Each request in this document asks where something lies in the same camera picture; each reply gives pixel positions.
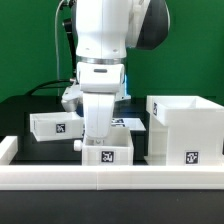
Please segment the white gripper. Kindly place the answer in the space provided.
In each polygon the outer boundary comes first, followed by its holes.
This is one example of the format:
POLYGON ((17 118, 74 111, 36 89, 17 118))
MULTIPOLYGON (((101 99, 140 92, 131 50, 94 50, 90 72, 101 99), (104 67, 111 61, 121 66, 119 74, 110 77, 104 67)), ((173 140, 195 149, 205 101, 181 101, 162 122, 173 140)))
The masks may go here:
POLYGON ((77 64, 83 93, 85 135, 105 139, 110 132, 116 94, 124 79, 124 65, 77 64))

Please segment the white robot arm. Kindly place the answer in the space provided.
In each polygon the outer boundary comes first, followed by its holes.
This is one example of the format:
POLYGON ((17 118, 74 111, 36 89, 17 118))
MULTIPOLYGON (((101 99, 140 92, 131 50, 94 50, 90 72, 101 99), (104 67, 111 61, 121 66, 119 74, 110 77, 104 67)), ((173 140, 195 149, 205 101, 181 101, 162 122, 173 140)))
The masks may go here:
POLYGON ((158 47, 169 28, 165 0, 74 0, 76 82, 63 102, 83 98, 86 138, 109 135, 115 97, 124 81, 126 50, 158 47))

